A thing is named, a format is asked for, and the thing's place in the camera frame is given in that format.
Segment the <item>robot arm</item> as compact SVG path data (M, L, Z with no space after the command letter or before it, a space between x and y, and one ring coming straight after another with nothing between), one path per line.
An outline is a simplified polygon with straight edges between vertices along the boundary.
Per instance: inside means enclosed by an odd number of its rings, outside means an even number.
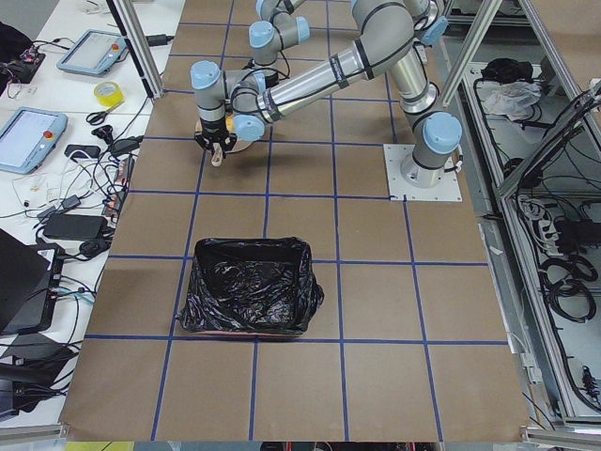
M270 66L277 54L310 38L311 28L294 12L301 1L258 1L259 20L249 28L254 62ZM448 27L435 1L352 1L359 36L349 50L358 58L358 73L373 79L400 61L417 39L424 45L439 40Z
M447 20L437 1L353 1L359 36L349 46L308 71L280 81L278 55L310 37L310 26L295 16L298 1L258 1L259 17L248 31L252 66L222 70L212 61L192 65L191 83L199 118L194 139L218 166L237 142L255 142L267 125L346 89L388 74L416 144L400 165L412 186L436 186L462 137L458 119L439 107L439 90L428 80L414 47L435 43Z

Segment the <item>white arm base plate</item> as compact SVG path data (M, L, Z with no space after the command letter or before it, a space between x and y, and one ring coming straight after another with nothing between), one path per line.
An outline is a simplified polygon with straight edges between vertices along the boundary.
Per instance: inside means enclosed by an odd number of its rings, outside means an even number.
M453 158L449 156L442 168L424 169L414 162L413 149L413 145L383 146L389 198L409 202L461 202Z

